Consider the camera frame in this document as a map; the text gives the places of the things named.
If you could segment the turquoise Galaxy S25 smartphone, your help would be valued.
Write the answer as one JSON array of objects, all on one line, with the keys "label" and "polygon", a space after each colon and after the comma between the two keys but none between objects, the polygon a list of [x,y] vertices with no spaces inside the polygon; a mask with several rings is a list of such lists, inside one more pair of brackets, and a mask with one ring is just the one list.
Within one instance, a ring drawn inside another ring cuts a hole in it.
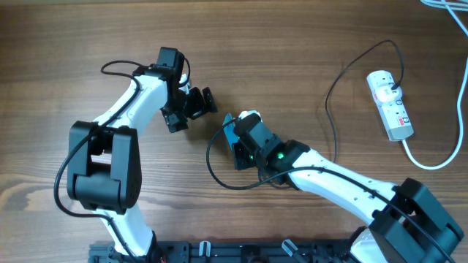
[{"label": "turquoise Galaxy S25 smartphone", "polygon": [[226,127],[224,127],[224,134],[226,136],[228,145],[230,149],[233,149],[233,145],[237,143],[238,137],[234,133],[233,129],[235,127],[235,123],[233,122],[233,117],[230,113],[227,113],[224,117],[223,124],[229,123]]}]

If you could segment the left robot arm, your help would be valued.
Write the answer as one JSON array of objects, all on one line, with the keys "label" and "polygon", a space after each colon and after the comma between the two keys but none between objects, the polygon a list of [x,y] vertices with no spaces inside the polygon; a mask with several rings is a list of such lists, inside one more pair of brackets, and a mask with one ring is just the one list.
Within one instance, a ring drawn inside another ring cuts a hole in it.
[{"label": "left robot arm", "polygon": [[139,137],[161,113],[169,132],[187,129],[187,122],[217,111],[209,88],[192,87],[185,55],[162,47],[155,63],[136,64],[127,77],[128,89],[93,121],[77,121],[69,131],[69,153],[54,183],[56,205],[66,214],[59,184],[67,179],[67,194],[78,201],[84,218],[98,218],[113,244],[103,258],[119,262],[166,262],[154,231],[145,223],[137,200],[142,186]]}]

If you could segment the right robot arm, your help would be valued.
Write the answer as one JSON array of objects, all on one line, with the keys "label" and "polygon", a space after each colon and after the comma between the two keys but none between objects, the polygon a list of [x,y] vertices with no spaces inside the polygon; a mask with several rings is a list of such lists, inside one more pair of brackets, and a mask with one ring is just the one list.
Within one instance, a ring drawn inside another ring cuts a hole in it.
[{"label": "right robot arm", "polygon": [[421,182],[368,178],[296,140],[282,141],[256,111],[226,115],[224,133],[238,170],[256,167],[260,183],[286,184],[321,196],[361,219],[351,239],[359,262],[451,262],[464,232]]}]

